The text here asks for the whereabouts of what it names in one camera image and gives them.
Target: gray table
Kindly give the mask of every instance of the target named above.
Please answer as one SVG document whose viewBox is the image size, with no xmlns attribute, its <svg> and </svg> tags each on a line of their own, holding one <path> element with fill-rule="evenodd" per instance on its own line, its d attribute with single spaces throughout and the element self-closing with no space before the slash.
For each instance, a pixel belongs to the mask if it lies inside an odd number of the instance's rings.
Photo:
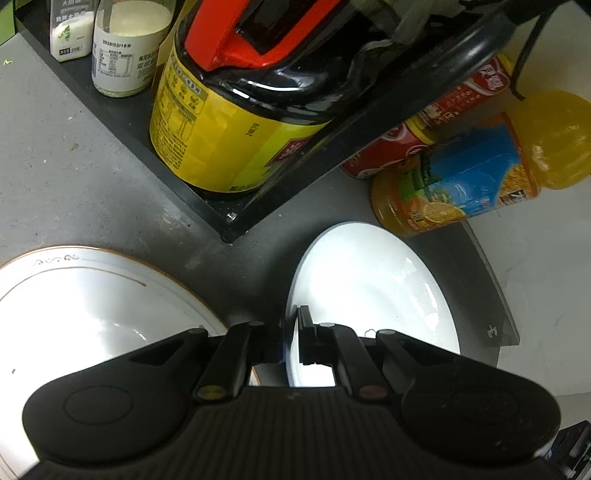
<svg viewBox="0 0 591 480">
<path fill-rule="evenodd" d="M 0 264 L 47 245 L 111 248 L 178 278 L 229 325 L 269 322 L 281 318 L 291 276 L 318 234 L 346 220 L 376 223 L 368 184 L 337 170 L 233 245 L 224 244 L 19 35 L 0 47 L 0 105 Z M 502 330 L 508 319 L 463 228 L 430 232 L 410 244 L 441 284 L 462 352 L 496 364 L 496 339 L 487 330 L 491 322 Z M 490 286 L 475 291 L 482 281 Z M 263 369 L 263 380 L 280 382 L 280 372 Z"/>
</svg>

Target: yellow label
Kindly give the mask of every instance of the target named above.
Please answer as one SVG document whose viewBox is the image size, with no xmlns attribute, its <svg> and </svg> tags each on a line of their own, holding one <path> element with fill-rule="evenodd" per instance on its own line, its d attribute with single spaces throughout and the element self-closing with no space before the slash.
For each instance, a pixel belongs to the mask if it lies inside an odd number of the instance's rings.
<svg viewBox="0 0 591 480">
<path fill-rule="evenodd" d="M 293 125 L 240 108 L 198 81 L 173 48 L 150 122 L 156 152 L 181 179 L 212 192 L 262 184 L 326 124 Z"/>
</svg>

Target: white plate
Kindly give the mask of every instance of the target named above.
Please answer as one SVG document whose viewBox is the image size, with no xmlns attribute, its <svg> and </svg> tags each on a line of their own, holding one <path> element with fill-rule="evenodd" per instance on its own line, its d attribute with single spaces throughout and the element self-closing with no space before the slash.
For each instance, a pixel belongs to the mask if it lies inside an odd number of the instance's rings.
<svg viewBox="0 0 591 480">
<path fill-rule="evenodd" d="M 452 314 L 431 272 L 402 240 L 368 223 L 341 223 L 314 240 L 291 283 L 287 317 L 301 305 L 310 307 L 314 323 L 340 323 L 366 337 L 392 329 L 460 352 Z M 297 325 L 287 374 L 295 387 L 335 384 L 329 367 L 300 363 Z"/>
<path fill-rule="evenodd" d="M 0 268 L 0 479 L 37 461 L 21 423 L 37 388 L 196 326 L 227 331 L 183 285 L 117 252 L 52 247 Z"/>
</svg>

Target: metal bolt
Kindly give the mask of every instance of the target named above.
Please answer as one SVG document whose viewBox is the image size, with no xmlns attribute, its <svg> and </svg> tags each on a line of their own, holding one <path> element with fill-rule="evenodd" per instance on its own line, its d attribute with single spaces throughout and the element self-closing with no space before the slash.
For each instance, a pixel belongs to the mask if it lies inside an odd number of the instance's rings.
<svg viewBox="0 0 591 480">
<path fill-rule="evenodd" d="M 197 390 L 197 396 L 206 401 L 222 400 L 227 393 L 221 385 L 204 385 Z"/>
<path fill-rule="evenodd" d="M 388 390 L 382 385 L 364 385 L 359 388 L 359 396 L 366 401 L 379 401 L 388 396 Z"/>
</svg>

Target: black metal rack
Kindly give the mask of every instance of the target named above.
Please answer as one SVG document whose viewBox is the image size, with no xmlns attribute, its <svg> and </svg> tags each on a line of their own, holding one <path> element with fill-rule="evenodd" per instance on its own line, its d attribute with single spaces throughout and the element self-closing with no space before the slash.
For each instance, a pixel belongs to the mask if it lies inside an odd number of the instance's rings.
<svg viewBox="0 0 591 480">
<path fill-rule="evenodd" d="M 107 98 L 92 84 L 90 57 L 65 63 L 55 60 L 49 52 L 48 13 L 43 0 L 33 0 L 18 10 L 17 18 L 24 38 L 93 114 L 225 242 L 232 242 L 376 137 L 468 77 L 507 43 L 517 25 L 565 2 L 538 0 L 532 5 L 527 0 L 508 0 L 481 7 L 486 10 L 482 14 L 468 14 L 474 22 L 465 23 L 459 32 L 441 37 L 439 42 L 413 47 L 259 190 L 230 201 L 205 198 L 158 158 L 148 136 L 153 103 L 149 91 L 125 99 Z"/>
</svg>

